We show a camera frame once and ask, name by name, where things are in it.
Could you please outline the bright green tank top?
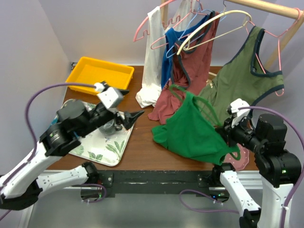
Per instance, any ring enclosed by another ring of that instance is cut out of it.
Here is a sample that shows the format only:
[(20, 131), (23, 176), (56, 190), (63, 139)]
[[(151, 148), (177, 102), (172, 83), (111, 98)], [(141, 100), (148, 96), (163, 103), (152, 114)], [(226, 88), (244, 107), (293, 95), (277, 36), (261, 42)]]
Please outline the bright green tank top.
[(238, 146), (229, 147), (215, 128), (200, 113), (195, 95), (187, 92), (181, 107), (166, 120), (166, 124), (152, 128), (153, 140), (182, 157), (221, 165), (227, 154), (239, 154)]

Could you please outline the green plastic hanger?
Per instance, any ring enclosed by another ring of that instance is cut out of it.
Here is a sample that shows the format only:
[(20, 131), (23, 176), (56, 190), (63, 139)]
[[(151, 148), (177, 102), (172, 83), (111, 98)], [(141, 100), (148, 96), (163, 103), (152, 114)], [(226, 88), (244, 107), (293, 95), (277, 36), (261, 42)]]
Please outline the green plastic hanger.
[[(179, 101), (181, 101), (181, 104), (186, 97), (186, 93), (189, 92), (178, 85), (171, 85), (169, 90)], [(209, 121), (214, 128), (223, 125), (220, 123), (213, 106), (206, 99), (195, 95), (195, 104), (202, 116)]]

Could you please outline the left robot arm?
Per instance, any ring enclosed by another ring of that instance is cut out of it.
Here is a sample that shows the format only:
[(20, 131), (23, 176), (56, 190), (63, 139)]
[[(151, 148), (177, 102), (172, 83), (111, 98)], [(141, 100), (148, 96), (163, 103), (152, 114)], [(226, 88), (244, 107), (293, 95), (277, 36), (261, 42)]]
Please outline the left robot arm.
[(92, 162), (51, 176), (41, 176), (51, 164), (68, 155), (81, 145), (84, 138), (107, 122), (113, 120), (126, 130), (133, 127), (144, 113), (121, 113), (117, 105), (128, 91), (109, 88), (100, 95), (102, 100), (88, 110), (81, 100), (69, 102), (57, 111), (57, 122), (40, 136), (39, 141), (15, 168), (0, 178), (0, 208), (23, 210), (43, 196), (70, 186), (96, 186), (99, 173)]

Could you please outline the olive green tank top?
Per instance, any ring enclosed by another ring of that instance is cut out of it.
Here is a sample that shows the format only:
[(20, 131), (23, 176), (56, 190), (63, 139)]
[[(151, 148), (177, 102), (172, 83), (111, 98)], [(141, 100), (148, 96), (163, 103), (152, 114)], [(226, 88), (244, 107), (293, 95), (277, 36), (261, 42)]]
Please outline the olive green tank top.
[(229, 118), (227, 108), (236, 99), (255, 106), (284, 88), (282, 71), (270, 72), (258, 61), (264, 33), (263, 28), (254, 26), (237, 54), (199, 93), (213, 106), (220, 124)]

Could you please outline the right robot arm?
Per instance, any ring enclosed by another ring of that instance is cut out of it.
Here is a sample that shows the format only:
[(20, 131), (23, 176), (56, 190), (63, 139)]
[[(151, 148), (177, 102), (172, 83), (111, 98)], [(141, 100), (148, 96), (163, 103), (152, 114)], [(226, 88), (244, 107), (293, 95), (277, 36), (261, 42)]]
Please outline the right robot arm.
[(240, 144), (252, 151), (263, 186), (262, 204), (258, 205), (238, 179), (231, 163), (215, 165), (214, 185), (224, 186), (234, 201), (242, 228), (287, 228), (295, 184), (302, 166), (296, 155), (285, 147), (287, 126), (273, 114), (262, 114), (254, 130), (228, 118), (216, 132), (229, 146)]

